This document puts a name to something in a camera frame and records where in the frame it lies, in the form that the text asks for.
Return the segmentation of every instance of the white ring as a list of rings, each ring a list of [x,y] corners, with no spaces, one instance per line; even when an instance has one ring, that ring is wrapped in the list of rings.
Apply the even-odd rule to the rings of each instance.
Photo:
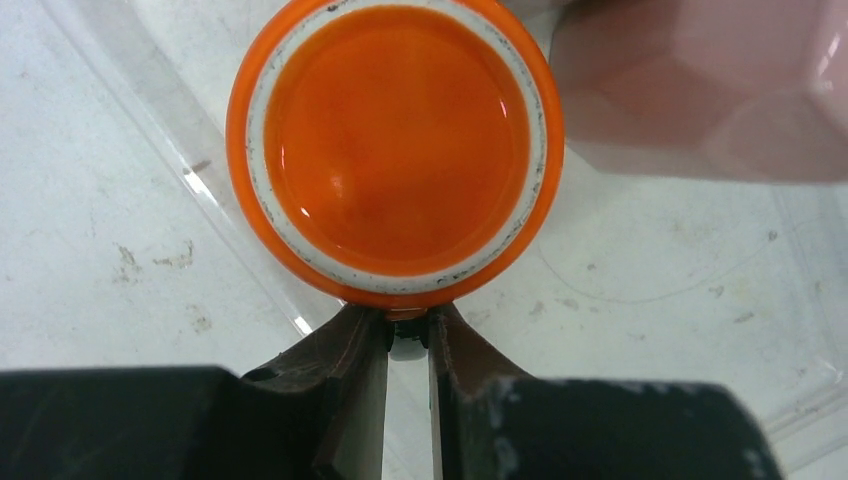
[[[454,18],[475,33],[498,54],[518,83],[530,131],[530,161],[521,195],[500,230],[483,248],[459,263],[437,272],[409,277],[379,275],[352,268],[312,245],[278,203],[265,164],[265,116],[277,78],[286,62],[313,33],[331,21],[346,13],[380,5],[408,5],[434,10]],[[455,284],[491,263],[512,243],[539,196],[547,162],[547,128],[541,96],[524,59],[509,39],[477,12],[452,0],[340,0],[301,20],[280,41],[263,65],[248,108],[246,149],[250,181],[262,211],[277,235],[301,260],[341,284],[375,293],[405,295],[431,292]]]

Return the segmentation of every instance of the plastic bin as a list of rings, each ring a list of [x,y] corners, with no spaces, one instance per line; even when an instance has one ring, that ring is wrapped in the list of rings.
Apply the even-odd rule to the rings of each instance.
[[[292,328],[328,319],[338,301],[274,261],[228,180],[230,87],[281,2],[42,3]],[[526,19],[545,51],[556,18]],[[567,152],[534,244],[458,305],[539,376],[728,385],[791,473],[848,444],[846,294],[848,187],[615,176]],[[390,370],[386,477],[432,478],[426,363]]]

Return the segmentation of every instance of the transparent plastic container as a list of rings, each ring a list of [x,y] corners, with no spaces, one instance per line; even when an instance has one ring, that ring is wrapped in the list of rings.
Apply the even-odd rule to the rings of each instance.
[[[292,328],[330,318],[339,301],[265,251],[228,179],[232,81],[282,2],[42,3]],[[547,51],[557,12],[534,15],[523,20]],[[458,300],[475,328],[538,376],[723,383],[788,473],[848,445],[848,187],[615,176],[571,152],[565,163],[536,241]],[[426,377],[425,362],[390,367],[386,478],[432,478]]]

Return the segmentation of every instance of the orange circle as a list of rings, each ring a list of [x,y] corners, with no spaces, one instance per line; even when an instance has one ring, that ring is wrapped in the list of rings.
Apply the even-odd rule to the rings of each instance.
[[[527,111],[471,30],[420,7],[357,10],[286,62],[265,116],[277,200],[324,254],[415,276],[482,249],[521,195]]]

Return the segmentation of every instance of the scuffed white surface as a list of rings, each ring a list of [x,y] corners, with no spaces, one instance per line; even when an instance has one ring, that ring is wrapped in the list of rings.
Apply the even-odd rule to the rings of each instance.
[[[278,4],[135,3],[219,127]],[[0,51],[0,368],[244,372],[299,338],[37,4],[0,3]],[[778,451],[842,478],[844,448],[793,455],[848,431],[807,401],[845,398],[846,187],[613,177],[575,155],[563,175],[537,241],[458,302],[475,328],[535,374],[714,381],[760,418],[827,419]],[[386,478],[432,478],[426,371],[390,367]]]

